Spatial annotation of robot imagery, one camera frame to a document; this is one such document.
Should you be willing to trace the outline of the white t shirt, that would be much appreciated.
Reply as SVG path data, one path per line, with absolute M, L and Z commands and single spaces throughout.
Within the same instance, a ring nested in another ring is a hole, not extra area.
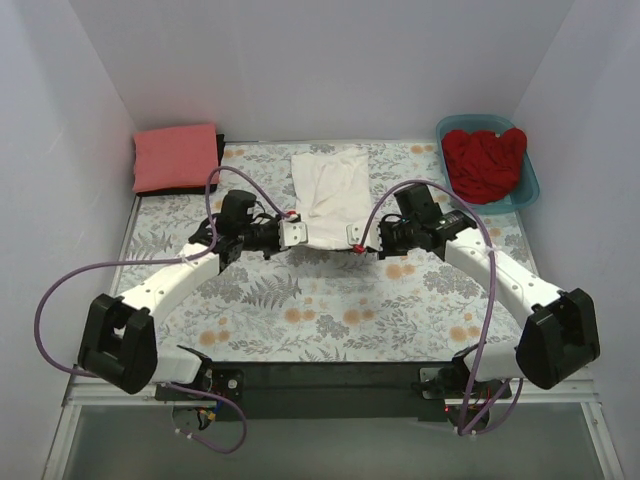
M 373 208 L 368 154 L 358 148 L 295 154 L 291 173 L 295 211 L 307 226 L 308 246 L 348 249 L 347 227 L 364 225 Z

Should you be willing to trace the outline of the floral table mat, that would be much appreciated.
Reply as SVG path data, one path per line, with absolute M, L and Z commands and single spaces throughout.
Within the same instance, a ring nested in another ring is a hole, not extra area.
M 291 208 L 291 158 L 342 150 L 327 143 L 234 144 L 225 149 L 225 171 L 210 197 L 139 199 L 117 291 L 176 256 L 227 191 L 263 189 L 275 206 Z M 270 260 L 248 252 L 156 327 L 160 345 L 191 347 L 217 361 L 449 360 L 480 337 L 515 342 L 520 326 L 503 305 L 489 307 L 471 277 L 421 250 L 382 261 L 307 248 Z

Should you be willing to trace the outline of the red crumpled t shirt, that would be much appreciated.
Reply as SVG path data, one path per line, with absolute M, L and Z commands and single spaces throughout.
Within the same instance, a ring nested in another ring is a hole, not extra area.
M 467 203 L 503 199 L 519 184 L 527 136 L 518 128 L 502 134 L 488 130 L 448 132 L 442 153 L 454 192 Z

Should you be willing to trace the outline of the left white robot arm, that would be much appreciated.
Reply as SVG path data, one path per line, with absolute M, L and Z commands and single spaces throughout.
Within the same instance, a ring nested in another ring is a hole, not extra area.
M 184 346 L 160 346 L 156 329 L 203 283 L 245 251 L 279 252 L 283 215 L 254 211 L 254 194 L 232 190 L 220 212 L 205 219 L 180 251 L 180 259 L 116 297 L 102 294 L 89 307 L 78 354 L 85 371 L 134 394 L 151 383 L 175 383 L 193 400 L 213 386 L 212 362 Z

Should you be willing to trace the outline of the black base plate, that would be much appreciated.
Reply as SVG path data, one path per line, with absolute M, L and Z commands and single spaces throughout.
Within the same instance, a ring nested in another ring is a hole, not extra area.
M 416 418 L 445 422 L 466 384 L 449 362 L 219 362 L 191 384 L 250 420 Z

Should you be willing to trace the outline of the teal plastic basket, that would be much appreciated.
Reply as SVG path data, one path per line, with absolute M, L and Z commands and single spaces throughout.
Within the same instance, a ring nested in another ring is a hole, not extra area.
M 476 131 L 492 131 L 500 136 L 515 125 L 508 119 L 494 114 L 459 114 L 441 119 L 435 129 L 439 149 L 441 169 L 448 187 L 451 186 L 448 167 L 444 159 L 442 140 L 454 130 L 467 133 Z M 524 152 L 521 176 L 518 185 L 504 198 L 484 204 L 472 204 L 473 209 L 481 215 L 504 215 L 525 209 L 536 202 L 539 197 L 539 183 L 531 164 L 528 152 Z

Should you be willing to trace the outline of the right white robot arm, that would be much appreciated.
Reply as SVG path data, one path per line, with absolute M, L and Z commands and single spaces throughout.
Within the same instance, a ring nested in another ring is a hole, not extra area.
M 404 182 L 393 194 L 397 220 L 382 219 L 380 258 L 413 249 L 433 253 L 481 285 L 490 304 L 500 303 L 521 328 L 517 342 L 477 343 L 456 353 L 440 373 L 464 397 L 475 397 L 493 380 L 526 379 L 549 390 L 601 353 L 593 299 L 584 290 L 563 290 L 527 270 L 495 247 L 477 214 L 443 212 L 430 184 Z

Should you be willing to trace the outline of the aluminium frame rail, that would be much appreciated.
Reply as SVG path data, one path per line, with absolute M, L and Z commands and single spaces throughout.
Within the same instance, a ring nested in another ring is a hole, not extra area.
M 447 362 L 224 362 L 213 367 L 213 379 L 205 382 L 211 392 L 247 407 L 261 395 L 362 394 L 373 399 L 384 394 L 426 400 L 451 400 L 459 403 L 465 385 L 451 380 L 440 386 L 439 372 Z M 195 391 L 181 393 L 167 384 L 151 383 L 139 392 L 128 394 L 101 379 L 74 380 L 65 402 L 78 405 L 135 404 L 143 401 L 204 402 L 206 386 L 192 385 Z

